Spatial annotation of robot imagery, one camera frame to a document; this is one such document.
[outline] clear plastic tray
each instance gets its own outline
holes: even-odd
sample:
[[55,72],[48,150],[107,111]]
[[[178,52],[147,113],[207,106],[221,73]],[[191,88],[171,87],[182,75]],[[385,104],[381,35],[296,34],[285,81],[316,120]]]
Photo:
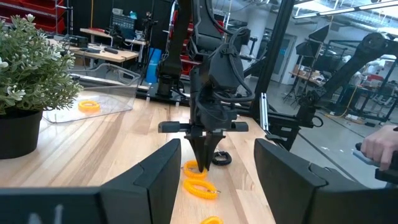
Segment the clear plastic tray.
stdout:
[[[117,75],[119,80],[97,78],[95,73],[104,67]],[[71,73],[80,77],[80,83],[83,86],[92,87],[84,88],[71,108],[44,111],[43,117],[50,123],[67,123],[132,110],[139,85],[139,74],[107,63],[101,64],[94,70],[72,70]],[[99,104],[99,109],[90,112],[83,111],[79,108],[79,103],[83,101],[94,101]]]

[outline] desk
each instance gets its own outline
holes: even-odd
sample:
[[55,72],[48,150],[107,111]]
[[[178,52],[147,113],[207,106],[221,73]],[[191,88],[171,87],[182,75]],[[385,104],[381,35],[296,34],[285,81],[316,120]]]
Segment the desk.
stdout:
[[293,72],[289,72],[289,74],[294,75],[294,76],[296,76],[296,77],[298,77],[298,78],[304,79],[305,81],[310,81],[310,82],[312,82],[312,83],[315,83],[315,84],[317,84],[318,86],[322,86],[323,84],[325,84],[325,83],[316,81],[316,79],[314,79],[313,77],[311,77],[311,78],[308,80],[308,76],[305,76],[305,75],[300,75],[300,74],[293,73]]
[[[181,139],[182,164],[195,159],[184,133],[157,132],[161,121],[188,122],[189,108],[135,99],[123,113],[63,125],[40,123],[37,149],[17,159],[0,160],[1,187],[96,186],[128,170],[173,138]],[[216,215],[225,224],[275,223],[257,177],[254,140],[264,138],[256,122],[239,117],[249,132],[226,133],[218,149],[228,151],[232,163],[212,165],[206,178],[221,191],[218,199],[204,200],[183,187],[181,172],[172,224],[199,224]]]
[[[91,43],[93,43],[93,44],[95,43],[95,36],[98,36],[98,37],[110,38],[111,39],[111,46],[113,45],[113,38],[110,35],[105,34],[104,32],[100,32],[100,31],[92,30],[92,29],[84,29],[84,28],[81,28],[80,32],[89,34],[91,36]],[[146,42],[140,41],[140,40],[131,40],[131,39],[126,39],[124,41],[132,43],[132,44],[140,45],[138,62],[141,63],[142,62],[142,54],[144,52],[144,46],[146,45]]]
[[308,86],[307,82],[314,83],[314,84],[316,84],[316,86],[322,86],[324,84],[324,83],[316,81],[312,77],[310,79],[308,79],[308,76],[305,76],[305,75],[300,75],[300,74],[292,73],[292,72],[289,72],[289,74],[294,75],[298,78],[298,80],[295,80],[295,84],[293,86],[294,93],[296,96],[298,95],[300,88],[304,89],[305,86]]
[[[60,45],[54,39],[49,39],[49,42],[50,42],[50,44]],[[103,60],[108,60],[108,61],[117,62],[117,63],[122,63],[127,60],[131,60],[131,59],[138,57],[137,52],[131,52],[128,50],[118,50],[118,52],[119,52],[118,54],[112,54],[112,53],[106,52],[104,50],[102,50],[98,54],[93,54],[93,53],[83,52],[83,51],[79,50],[78,47],[69,47],[69,50],[73,51],[73,53],[76,55],[81,55],[81,56],[90,57],[90,58],[103,59]]]

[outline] orange coiled cord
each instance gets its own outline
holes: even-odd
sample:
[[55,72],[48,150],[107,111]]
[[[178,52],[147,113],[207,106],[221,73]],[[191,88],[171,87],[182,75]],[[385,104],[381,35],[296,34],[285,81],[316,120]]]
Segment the orange coiled cord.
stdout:
[[[194,185],[204,187],[207,189],[207,191],[199,190]],[[188,178],[184,180],[183,186],[191,194],[204,199],[216,199],[219,193],[219,191],[217,191],[217,188],[212,183],[204,180]]]
[[224,222],[218,217],[208,217],[200,224],[223,224]]
[[100,104],[93,100],[83,100],[79,102],[78,108],[79,111],[83,113],[95,113],[99,112],[101,109]]
[[198,162],[195,160],[188,161],[184,164],[183,171],[184,174],[193,179],[204,179],[207,176],[207,170],[204,169],[202,173],[192,172],[190,169],[198,168]]

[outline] black plant pot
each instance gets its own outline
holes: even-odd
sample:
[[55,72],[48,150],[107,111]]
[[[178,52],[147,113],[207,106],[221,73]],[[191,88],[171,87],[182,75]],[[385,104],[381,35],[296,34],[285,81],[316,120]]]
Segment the black plant pot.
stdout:
[[42,114],[18,111],[13,117],[0,117],[0,159],[21,157],[36,149]]

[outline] human hand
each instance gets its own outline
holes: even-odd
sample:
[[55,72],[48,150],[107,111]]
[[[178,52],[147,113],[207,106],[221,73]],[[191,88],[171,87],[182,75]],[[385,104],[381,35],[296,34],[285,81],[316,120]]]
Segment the human hand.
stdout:
[[388,170],[394,151],[398,151],[398,126],[385,125],[366,137],[361,152],[369,159],[380,163],[380,170]]

